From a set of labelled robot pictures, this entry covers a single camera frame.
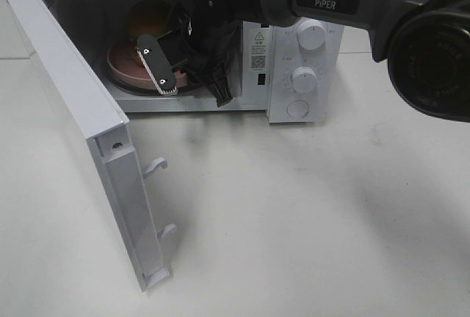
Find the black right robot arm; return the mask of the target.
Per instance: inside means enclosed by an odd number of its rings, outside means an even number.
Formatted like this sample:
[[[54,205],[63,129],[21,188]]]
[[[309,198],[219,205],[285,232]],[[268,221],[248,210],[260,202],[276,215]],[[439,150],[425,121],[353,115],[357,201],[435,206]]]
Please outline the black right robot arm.
[[[363,29],[372,58],[387,61],[397,93],[417,111],[469,121],[469,0],[192,0],[179,28],[159,39],[168,59],[225,103],[213,68],[241,22],[287,27],[301,18]]]

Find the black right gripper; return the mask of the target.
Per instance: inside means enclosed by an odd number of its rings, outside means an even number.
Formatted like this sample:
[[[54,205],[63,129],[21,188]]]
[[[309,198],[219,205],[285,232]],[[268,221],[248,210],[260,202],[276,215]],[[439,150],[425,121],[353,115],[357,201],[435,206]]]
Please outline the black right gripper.
[[[203,40],[192,37],[188,26],[185,21],[157,41],[173,69],[187,75],[182,91],[206,89],[215,97],[217,107],[222,107],[232,101],[228,74],[239,45],[239,22],[211,30]]]

